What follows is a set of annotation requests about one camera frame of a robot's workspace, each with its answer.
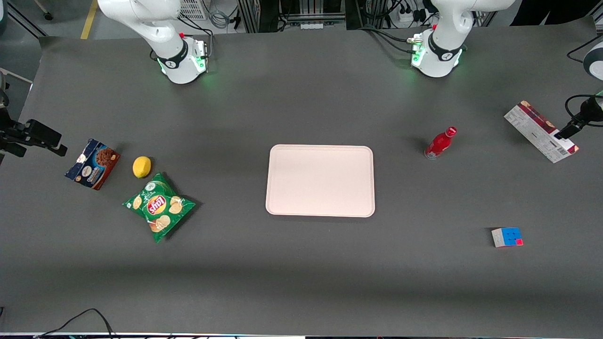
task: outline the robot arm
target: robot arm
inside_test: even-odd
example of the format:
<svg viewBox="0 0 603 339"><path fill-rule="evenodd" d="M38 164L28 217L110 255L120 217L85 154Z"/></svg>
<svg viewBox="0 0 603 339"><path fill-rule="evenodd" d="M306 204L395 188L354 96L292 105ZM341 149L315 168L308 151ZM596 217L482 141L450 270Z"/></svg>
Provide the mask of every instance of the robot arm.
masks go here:
<svg viewBox="0 0 603 339"><path fill-rule="evenodd" d="M461 46L473 27L471 11L507 9L515 0L432 0L440 12L437 29L415 34L412 41L421 41L414 49L418 57L411 64L427 76L448 75L458 64Z"/></svg>
<svg viewBox="0 0 603 339"><path fill-rule="evenodd" d="M205 43L177 34L169 22L178 18L180 0L98 0L98 6L148 42L172 82L189 83L205 72Z"/></svg>

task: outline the white box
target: white box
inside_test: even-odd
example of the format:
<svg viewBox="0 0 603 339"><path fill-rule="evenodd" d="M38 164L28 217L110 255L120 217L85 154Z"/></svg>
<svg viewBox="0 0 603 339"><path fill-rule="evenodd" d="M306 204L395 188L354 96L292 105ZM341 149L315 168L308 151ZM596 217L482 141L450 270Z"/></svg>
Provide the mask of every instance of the white box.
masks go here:
<svg viewBox="0 0 603 339"><path fill-rule="evenodd" d="M552 163L567 158L578 151L569 139L557 139L557 128L527 101L513 107L505 119L542 152Z"/></svg>

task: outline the cable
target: cable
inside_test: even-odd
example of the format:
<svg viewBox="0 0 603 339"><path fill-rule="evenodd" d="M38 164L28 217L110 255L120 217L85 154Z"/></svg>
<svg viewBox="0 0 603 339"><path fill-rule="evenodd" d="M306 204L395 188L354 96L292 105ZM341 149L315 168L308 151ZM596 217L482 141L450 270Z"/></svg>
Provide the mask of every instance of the cable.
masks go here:
<svg viewBox="0 0 603 339"><path fill-rule="evenodd" d="M289 22L289 17L291 16L291 9L293 8L293 4L289 5L289 11L287 12L287 16L285 17L284 20L280 20L280 14L279 14L279 21L283 22L283 27L279 28L279 24L276 24L276 31L277 32L282 32L285 30L285 27L287 26L287 23Z"/></svg>
<svg viewBox="0 0 603 339"><path fill-rule="evenodd" d="M598 38L599 38L599 36L596 36L596 37L594 37L594 38L590 39L589 41L587 41L585 44L581 45L580 47L578 47L578 48L576 48L576 49L572 49L571 51L569 51L569 52L566 54L566 56L567 56L568 58L572 59L573 61L577 61L577 62L579 62L579 63L584 63L584 61L583 61L583 60L576 59L576 58L572 57L570 54L571 54L571 53L576 52L576 51L577 51L577 50L579 50L579 49L584 48L586 45L590 44L591 42L595 41L595 40L596 40L596 39L598 39Z"/></svg>
<svg viewBox="0 0 603 339"><path fill-rule="evenodd" d="M71 318L71 319L67 320L67 322L66 322L66 323L64 323L64 324L63 324L63 326L61 326L61 327L59 327L59 328L57 328L57 329L53 329L52 331L48 331L48 332L46 332L46 333L44 333L44 334L41 334L41 335L35 335L35 336L34 336L32 339L38 339L38 338L42 338L42 337L44 337L45 335L49 335L49 334L51 334L51 333L55 333L55 332L61 331L61 330L62 330L62 329L65 327L65 326L69 325L69 323L70 323L70 322L74 321L76 318L78 318L78 317L79 317L79 316L81 316L82 314L87 313L87 312L89 312L89 311L95 311L95 312L96 312L98 315L100 315L100 316L101 316L101 318L103 319L103 322L105 323L105 327L107 328L107 332L109 333L109 337L110 337L111 339L113 339L113 334L112 334L112 333L114 333L115 335L117 335L117 333L115 333L115 332L113 331L113 329L111 328L111 325L109 325L109 322L107 321L107 319L105 318L105 316L104 316L102 313L100 313L100 312L99 312L99 311L98 311L96 308L89 308L89 309L87 309L87 310L83 311L82 313L80 313L80 314L76 315L75 317L73 317L73 318Z"/></svg>
<svg viewBox="0 0 603 339"><path fill-rule="evenodd" d="M389 38L389 39L391 39L391 40L406 43L406 39L402 39L402 38L399 38L399 37L395 37L395 36L391 35L390 33L384 32L384 31L382 31L382 30L378 30L378 29L377 29L377 28L375 28L375 27L367 26L367 27L358 28L358 30L360 30L360 31L369 31L369 32L374 32L374 33L377 33L377 34L381 34L381 35L383 35L383 36L386 36L387 38Z"/></svg>
<svg viewBox="0 0 603 339"><path fill-rule="evenodd" d="M576 116L575 116L575 115L572 113L572 111L570 111L570 110L569 110L569 106L568 106L569 102L570 102L572 99L575 99L575 98L595 98L595 99L603 99L603 97L602 97L602 96L600 96L600 95L594 95L594 94L578 94L578 95L572 95L571 97L569 97L569 98L566 100L566 111L567 111L567 114L569 114L569 116L571 116L571 117L572 117L572 119L575 119L575 120L576 120L576 121L578 121L580 124L585 124L586 126L591 126L591 127L603 127L603 125L587 124L586 122L584 122L584 121L582 121L582 120L578 120L578 119L576 119Z"/></svg>
<svg viewBox="0 0 603 339"><path fill-rule="evenodd" d="M209 8L207 7L207 5L205 4L205 0L201 0L201 3L203 4L203 7L205 7L205 10L207 11L207 16L208 16L209 21L212 23L212 25L215 28L219 28L220 30L228 28L228 25L230 24L230 15L232 15L232 13L230 15L226 15L226 13L219 10L215 4L214 4L214 7L216 8L216 10L210 11Z"/></svg>
<svg viewBox="0 0 603 339"><path fill-rule="evenodd" d="M193 20L191 20L185 14L180 13L180 15L182 15L188 21L190 21L192 25L189 25L184 20L178 18L178 20L180 22L182 22L183 24L187 25L188 27L194 28L196 30L204 31L209 36L209 52L207 53L207 57L209 58L210 56L212 56L212 54L213 54L213 31L212 30L208 30L207 28L201 28L199 25L197 25Z"/></svg>
<svg viewBox="0 0 603 339"><path fill-rule="evenodd" d="M429 21L429 20L430 20L432 17L434 17L434 15L435 15L435 13L431 13L431 15L430 15L430 16L428 16L428 17L427 17L427 19L425 19L425 20L423 21L423 23L421 24L421 26L423 26L423 25L424 25L424 24L425 24L427 21Z"/></svg>
<svg viewBox="0 0 603 339"><path fill-rule="evenodd" d="M381 13L381 14L377 14L377 11L374 11L374 13L369 13L368 11L368 0L365 0L364 2L364 8L360 9L360 14L362 14L364 17L367 17L369 19L383 19L386 16L389 16L391 12L393 12L396 7L398 7L398 5L402 4L403 0L392 0L391 3L391 7L389 9L387 9L385 12Z"/></svg>
<svg viewBox="0 0 603 339"><path fill-rule="evenodd" d="M394 36L392 36L390 34L387 34L386 32L377 30L375 28L370 28L370 27L362 27L362 28L358 28L358 30L377 33L377 36L381 37L386 43L389 43L393 48L397 49L398 51L402 51L402 52L405 52L405 53L408 53L408 54L413 54L414 53L413 51L411 51L409 49L402 49L402 48L394 45L394 43L391 42L389 39L394 38L393 40L398 41L398 42L401 41L401 39L396 38L396 37L394 37Z"/></svg>

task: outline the chip bag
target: chip bag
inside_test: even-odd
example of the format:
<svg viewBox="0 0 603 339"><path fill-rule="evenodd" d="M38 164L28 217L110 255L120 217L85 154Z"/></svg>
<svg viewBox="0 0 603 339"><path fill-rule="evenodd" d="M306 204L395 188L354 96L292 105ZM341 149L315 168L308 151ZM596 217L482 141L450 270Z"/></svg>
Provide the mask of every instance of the chip bag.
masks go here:
<svg viewBox="0 0 603 339"><path fill-rule="evenodd" d="M123 205L147 220L155 242L195 207L194 202L177 196L161 173L155 174L140 193Z"/></svg>

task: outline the cardboard box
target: cardboard box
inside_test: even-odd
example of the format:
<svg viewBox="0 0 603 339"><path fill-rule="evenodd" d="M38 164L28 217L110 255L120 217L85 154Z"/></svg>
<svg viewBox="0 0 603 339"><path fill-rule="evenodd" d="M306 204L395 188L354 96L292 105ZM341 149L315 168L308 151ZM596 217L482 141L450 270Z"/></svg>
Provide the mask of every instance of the cardboard box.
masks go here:
<svg viewBox="0 0 603 339"><path fill-rule="evenodd" d="M557 139L557 128L527 101L522 101L505 114L523 136L542 152L552 163L565 159L578 151L569 139Z"/></svg>
<svg viewBox="0 0 603 339"><path fill-rule="evenodd" d="M65 176L86 187L99 190L119 160L119 153L102 142L89 139L75 165Z"/></svg>

